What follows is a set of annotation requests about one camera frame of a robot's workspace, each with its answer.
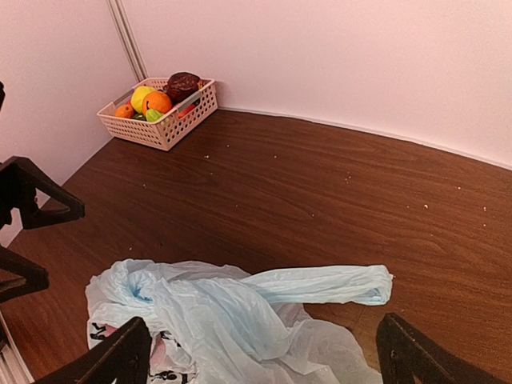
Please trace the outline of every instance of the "printed pattern on bag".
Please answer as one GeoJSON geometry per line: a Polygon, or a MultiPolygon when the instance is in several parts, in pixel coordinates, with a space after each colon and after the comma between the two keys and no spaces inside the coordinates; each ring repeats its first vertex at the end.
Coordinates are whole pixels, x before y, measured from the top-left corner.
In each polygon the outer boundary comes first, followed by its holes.
{"type": "MultiPolygon", "coordinates": [[[[96,322],[91,323],[93,326],[95,332],[90,333],[89,337],[93,340],[105,340],[108,338],[113,332],[116,331],[117,328],[113,328],[112,326],[109,326],[108,324],[98,324],[96,322]]],[[[179,344],[179,342],[173,337],[173,335],[163,330],[160,332],[160,334],[155,339],[155,345],[154,349],[151,352],[151,357],[154,356],[155,351],[159,347],[164,348],[164,355],[165,355],[165,346],[163,343],[161,343],[160,339],[164,340],[171,340],[176,343],[176,346],[178,348],[181,348],[182,346],[179,344]]],[[[150,378],[151,384],[161,384],[161,383],[178,383],[178,384],[192,384],[194,381],[194,378],[197,376],[196,373],[189,373],[189,374],[180,374],[179,372],[174,372],[172,370],[163,370],[161,372],[157,372],[156,374],[148,374],[148,377],[150,378]]]]}

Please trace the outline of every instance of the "pink plastic basket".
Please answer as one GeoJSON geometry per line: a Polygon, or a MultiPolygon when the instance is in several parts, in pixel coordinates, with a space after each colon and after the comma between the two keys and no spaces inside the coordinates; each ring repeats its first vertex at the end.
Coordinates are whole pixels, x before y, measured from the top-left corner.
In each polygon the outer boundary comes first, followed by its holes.
{"type": "Polygon", "coordinates": [[[126,104],[130,100],[131,95],[138,86],[152,86],[157,90],[162,90],[167,85],[166,78],[147,78],[143,80],[115,102],[109,103],[108,106],[100,110],[98,117],[110,134],[116,138],[124,138],[125,140],[138,142],[139,144],[152,146],[160,150],[170,150],[218,108],[215,81],[202,80],[202,83],[204,86],[199,91],[174,106],[172,110],[156,122],[116,118],[114,113],[119,106],[126,104]],[[192,111],[186,116],[178,118],[179,113],[198,100],[199,104],[192,111]]]}

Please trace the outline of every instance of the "yellow apple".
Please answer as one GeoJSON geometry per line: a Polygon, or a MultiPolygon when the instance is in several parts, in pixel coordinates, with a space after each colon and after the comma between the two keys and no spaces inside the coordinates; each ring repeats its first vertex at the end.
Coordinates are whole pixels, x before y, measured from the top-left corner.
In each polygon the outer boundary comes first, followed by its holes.
{"type": "Polygon", "coordinates": [[[152,86],[139,86],[135,90],[134,94],[131,97],[131,106],[139,112],[142,113],[142,102],[144,101],[144,97],[150,94],[151,92],[155,92],[156,89],[152,86]]]}

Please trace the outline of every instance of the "orange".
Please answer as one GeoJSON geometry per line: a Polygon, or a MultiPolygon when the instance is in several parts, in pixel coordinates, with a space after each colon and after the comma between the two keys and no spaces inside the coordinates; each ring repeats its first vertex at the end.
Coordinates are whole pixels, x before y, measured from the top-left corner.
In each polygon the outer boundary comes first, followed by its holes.
{"type": "Polygon", "coordinates": [[[130,104],[125,104],[124,106],[120,106],[116,111],[114,116],[116,118],[132,118],[135,115],[135,110],[130,104]]]}
{"type": "Polygon", "coordinates": [[[147,110],[157,110],[158,112],[166,114],[172,108],[173,103],[170,97],[159,90],[147,94],[144,97],[144,101],[142,101],[142,113],[144,116],[146,116],[147,110]]]}

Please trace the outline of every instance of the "green fruit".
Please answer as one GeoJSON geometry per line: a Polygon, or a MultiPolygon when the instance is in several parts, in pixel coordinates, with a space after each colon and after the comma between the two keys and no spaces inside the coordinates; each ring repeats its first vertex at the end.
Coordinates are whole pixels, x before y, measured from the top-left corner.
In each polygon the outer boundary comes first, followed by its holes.
{"type": "Polygon", "coordinates": [[[143,114],[135,114],[133,117],[132,117],[133,120],[141,120],[141,121],[145,121],[146,118],[144,117],[143,114]]]}
{"type": "Polygon", "coordinates": [[[148,122],[156,122],[161,116],[163,116],[163,113],[157,110],[150,109],[146,112],[146,120],[148,122]]]}

